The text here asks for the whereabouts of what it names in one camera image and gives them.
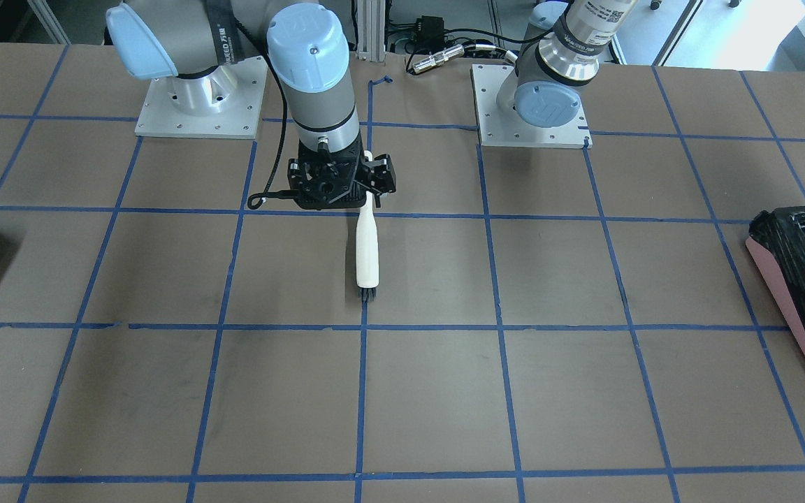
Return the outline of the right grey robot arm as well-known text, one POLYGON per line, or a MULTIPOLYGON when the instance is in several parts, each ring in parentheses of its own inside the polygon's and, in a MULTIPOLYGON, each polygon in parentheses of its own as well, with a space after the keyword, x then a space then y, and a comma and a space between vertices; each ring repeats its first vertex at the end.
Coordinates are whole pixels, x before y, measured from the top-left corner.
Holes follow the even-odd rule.
POLYGON ((392 189, 361 140, 349 49, 317 1, 125 1, 106 29, 132 77, 150 83, 136 134, 253 139, 266 74, 299 135, 289 188, 304 210, 367 209, 392 189))

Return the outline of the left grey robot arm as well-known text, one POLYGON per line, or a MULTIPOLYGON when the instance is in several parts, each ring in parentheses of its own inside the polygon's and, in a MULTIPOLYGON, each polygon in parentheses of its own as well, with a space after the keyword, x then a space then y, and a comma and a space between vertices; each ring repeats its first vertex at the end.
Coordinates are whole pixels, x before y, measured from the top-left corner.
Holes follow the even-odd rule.
POLYGON ((531 126, 568 124, 581 107, 579 89, 597 76, 600 55, 635 6, 635 1, 538 3, 496 103, 531 126))

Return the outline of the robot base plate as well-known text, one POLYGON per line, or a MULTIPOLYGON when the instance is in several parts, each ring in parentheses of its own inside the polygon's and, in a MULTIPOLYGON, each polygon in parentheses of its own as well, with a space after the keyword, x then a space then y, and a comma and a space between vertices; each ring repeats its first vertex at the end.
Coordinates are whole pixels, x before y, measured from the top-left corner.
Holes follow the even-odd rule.
POLYGON ((518 82, 512 66, 473 64, 472 84, 484 147, 593 146, 581 96, 558 82, 518 82))
POLYGON ((142 137, 254 140, 268 67, 262 57, 195 79, 151 80, 135 133, 142 137))

